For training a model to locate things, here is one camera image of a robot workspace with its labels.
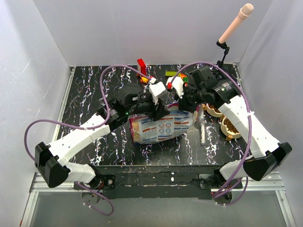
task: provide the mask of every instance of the chip bag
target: chip bag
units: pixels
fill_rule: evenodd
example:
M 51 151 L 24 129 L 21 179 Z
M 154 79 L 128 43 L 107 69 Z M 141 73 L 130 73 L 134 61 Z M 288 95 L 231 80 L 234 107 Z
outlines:
M 178 103 L 167 106 L 169 115 L 153 121 L 147 115 L 130 117 L 131 134 L 135 144 L 153 144 L 178 137 L 191 127 L 197 117 L 197 111 L 180 111 Z

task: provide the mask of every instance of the white backdrop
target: white backdrop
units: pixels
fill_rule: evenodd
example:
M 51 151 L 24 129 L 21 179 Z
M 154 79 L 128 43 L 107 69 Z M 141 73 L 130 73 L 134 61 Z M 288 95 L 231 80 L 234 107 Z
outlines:
M 274 0 L 240 62 L 252 110 L 273 136 L 293 147 L 278 170 L 298 227 L 303 226 L 302 9 L 302 0 Z
M 69 68 L 31 0 L 0 0 L 0 226 L 19 226 L 35 173 L 25 128 L 57 119 Z M 29 132 L 29 148 L 52 138 L 54 126 Z
M 245 3 L 255 10 L 228 40 L 239 62 L 272 0 L 34 0 L 69 66 L 217 62 L 216 41 Z

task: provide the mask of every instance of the microphone stand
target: microphone stand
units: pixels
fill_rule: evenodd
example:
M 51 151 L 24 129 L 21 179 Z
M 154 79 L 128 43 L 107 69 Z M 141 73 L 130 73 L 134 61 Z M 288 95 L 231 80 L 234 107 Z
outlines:
M 225 60 L 225 57 L 226 55 L 228 54 L 229 52 L 229 47 L 227 46 L 226 42 L 224 42 L 223 44 L 219 43 L 219 41 L 217 41 L 217 46 L 220 46 L 222 49 L 224 49 L 224 56 L 222 58 L 222 61 L 217 61 L 217 65 L 222 69 L 223 69 L 223 66 L 224 66 L 224 60 Z M 218 78 L 218 79 L 222 79 L 223 78 L 223 75 L 222 73 L 219 71 L 219 70 L 214 70 L 214 74 L 215 76 Z

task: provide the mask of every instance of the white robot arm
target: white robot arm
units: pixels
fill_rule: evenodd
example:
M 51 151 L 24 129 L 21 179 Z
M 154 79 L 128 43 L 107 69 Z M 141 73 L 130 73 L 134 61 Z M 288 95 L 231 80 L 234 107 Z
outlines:
M 181 78 L 172 81 L 169 78 L 167 86 L 175 89 L 178 95 L 180 110 L 194 111 L 197 104 L 210 103 L 225 115 L 248 142 L 249 121 L 252 121 L 250 152 L 243 166 L 234 176 L 235 179 L 251 177 L 260 181 L 264 176 L 279 166 L 292 148 L 288 143 L 281 144 L 260 123 L 253 112 L 247 113 L 244 98 L 240 95 L 230 80 L 218 80 L 207 65 L 193 70 L 190 75 L 194 84 L 184 84 Z M 215 171 L 219 185 L 228 180 L 238 167 L 240 160 L 229 162 Z
M 48 145 L 41 142 L 36 146 L 35 166 L 50 188 L 63 182 L 92 182 L 96 174 L 91 166 L 71 163 L 69 160 L 96 139 L 124 124 L 129 115 L 144 113 L 156 121 L 169 114 L 161 100 L 166 93 L 165 86 L 162 82 L 156 83 L 155 79 L 152 82 L 149 92 L 143 94 L 137 84 L 125 85 L 117 98 L 109 102 L 110 118 L 103 126 L 92 130 L 75 129 Z M 101 108 L 81 127 L 100 125 L 106 115 L 106 109 Z

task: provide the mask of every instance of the black marble surface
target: black marble surface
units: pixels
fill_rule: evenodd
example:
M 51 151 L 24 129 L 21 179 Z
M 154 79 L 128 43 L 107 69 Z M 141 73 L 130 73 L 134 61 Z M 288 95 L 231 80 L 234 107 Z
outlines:
M 154 76 L 165 83 L 165 71 L 177 71 L 182 66 L 151 65 L 147 71 L 149 76 Z M 99 78 L 105 68 L 106 66 L 76 67 L 62 122 L 81 125 L 103 105 Z M 189 67 L 183 73 L 188 75 L 193 68 Z M 236 80 L 236 73 L 231 64 L 225 65 L 224 69 Z M 112 68 L 105 75 L 103 82 L 107 99 L 113 98 L 125 83 L 137 83 L 142 89 L 146 89 L 133 71 Z M 168 93 L 167 104 L 174 101 L 173 95 Z M 201 132 L 198 125 L 171 140 L 151 145 L 134 145 L 130 124 L 127 122 L 88 145 L 75 155 L 71 162 L 94 165 L 207 165 L 240 159 L 245 149 L 245 141 L 242 138 L 226 141 L 220 130 L 220 119 L 205 112 L 205 120 L 207 141 L 204 146 L 200 144 Z M 66 135 L 68 131 L 68 128 L 61 127 L 58 138 Z

